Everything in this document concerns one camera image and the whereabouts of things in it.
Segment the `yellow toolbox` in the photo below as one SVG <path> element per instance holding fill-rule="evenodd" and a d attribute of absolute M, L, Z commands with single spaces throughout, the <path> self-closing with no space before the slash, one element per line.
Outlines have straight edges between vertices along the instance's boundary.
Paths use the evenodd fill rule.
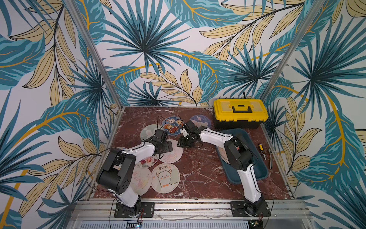
<path fill-rule="evenodd" d="M 218 99 L 213 102 L 213 121 L 217 129 L 256 129 L 268 119 L 260 99 Z"/>

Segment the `metal vent grille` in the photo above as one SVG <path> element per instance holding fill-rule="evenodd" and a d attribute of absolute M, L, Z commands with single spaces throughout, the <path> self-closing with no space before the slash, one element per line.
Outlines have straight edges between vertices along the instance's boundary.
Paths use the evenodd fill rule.
<path fill-rule="evenodd" d="M 112 229 L 125 229 L 125 221 L 111 221 Z M 109 229 L 109 221 L 83 221 L 80 229 Z M 142 228 L 146 229 L 248 229 L 248 221 L 243 220 L 181 220 L 181 221 L 148 221 L 144 220 Z"/>

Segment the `round coaster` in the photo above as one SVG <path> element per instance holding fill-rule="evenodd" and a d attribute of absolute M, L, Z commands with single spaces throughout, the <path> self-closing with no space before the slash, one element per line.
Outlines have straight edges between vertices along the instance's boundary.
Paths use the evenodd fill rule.
<path fill-rule="evenodd" d="M 224 148 L 218 147 L 219 154 L 221 158 L 224 160 L 224 162 L 229 163 L 228 156 L 226 155 L 226 150 Z"/>
<path fill-rule="evenodd" d="M 161 128 L 161 126 L 157 126 L 156 124 L 151 124 L 151 125 L 144 127 L 140 133 L 141 140 L 142 139 L 147 140 L 151 136 L 154 136 L 155 131 L 159 128 Z"/>
<path fill-rule="evenodd" d="M 153 176 L 151 186 L 158 193 L 168 193 L 178 187 L 180 174 L 178 168 L 173 164 L 160 164 L 151 174 Z"/>
<path fill-rule="evenodd" d="M 164 130 L 168 132 L 168 135 L 170 136 L 180 134 L 180 129 L 182 128 L 182 125 L 182 120 L 176 116 L 171 116 L 161 123 L 161 126 L 163 126 Z"/>
<path fill-rule="evenodd" d="M 153 166 L 157 161 L 158 161 L 158 156 L 157 155 L 153 155 L 147 158 L 142 159 L 141 161 L 139 161 L 136 166 L 140 167 L 140 168 L 150 168 L 151 166 Z"/>
<path fill-rule="evenodd" d="M 149 190 L 152 180 L 153 177 L 149 169 L 142 169 L 135 166 L 130 184 L 132 185 L 132 189 L 138 195 L 142 196 Z"/>
<path fill-rule="evenodd" d="M 190 118 L 192 122 L 199 128 L 201 126 L 205 126 L 211 128 L 211 121 L 204 115 L 194 115 Z"/>
<path fill-rule="evenodd" d="M 173 151 L 168 153 L 163 153 L 163 157 L 159 158 L 164 163 L 174 163 L 177 162 L 183 154 L 183 148 L 177 147 L 178 141 L 169 139 L 167 141 L 171 141 L 173 145 Z"/>

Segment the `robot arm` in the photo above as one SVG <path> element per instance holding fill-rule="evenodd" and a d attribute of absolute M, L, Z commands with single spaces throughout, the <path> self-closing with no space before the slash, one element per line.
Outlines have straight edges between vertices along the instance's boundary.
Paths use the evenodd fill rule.
<path fill-rule="evenodd" d="M 194 147 L 196 141 L 201 141 L 225 149 L 230 165 L 238 171 L 243 184 L 246 212 L 257 215 L 266 203 L 254 175 L 252 152 L 243 136 L 223 134 L 204 126 L 198 128 L 191 120 L 183 125 L 181 132 L 183 136 L 179 138 L 178 147 Z"/>

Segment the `black wire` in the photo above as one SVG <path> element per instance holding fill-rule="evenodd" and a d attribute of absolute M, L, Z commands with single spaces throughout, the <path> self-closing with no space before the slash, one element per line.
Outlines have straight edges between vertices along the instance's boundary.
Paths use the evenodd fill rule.
<path fill-rule="evenodd" d="M 112 225 L 111 225 L 111 214 L 112 214 L 112 208 L 113 208 L 114 200 L 115 199 L 113 199 L 113 201 L 112 201 L 111 211 L 109 212 L 109 227 L 110 227 L 110 229 L 112 229 Z"/>
<path fill-rule="evenodd" d="M 109 150 L 109 149 L 119 149 L 119 148 L 116 148 L 116 147 L 110 147 L 110 148 L 108 148 L 108 149 L 105 149 L 105 150 L 103 150 L 103 151 L 100 151 L 98 154 L 97 154 L 97 156 L 99 156 L 101 153 L 103 153 L 104 151 L 107 151 L 107 150 Z M 97 188 L 93 188 L 89 183 L 88 183 L 88 179 L 86 178 L 86 174 L 87 174 L 87 172 L 85 173 L 85 181 L 86 181 L 86 184 L 89 186 L 89 187 L 91 187 L 92 189 L 94 189 L 94 190 L 97 190 L 97 191 L 101 191 L 101 192 L 110 192 L 110 191 L 105 191 L 105 190 L 100 190 L 100 189 L 97 189 Z"/>

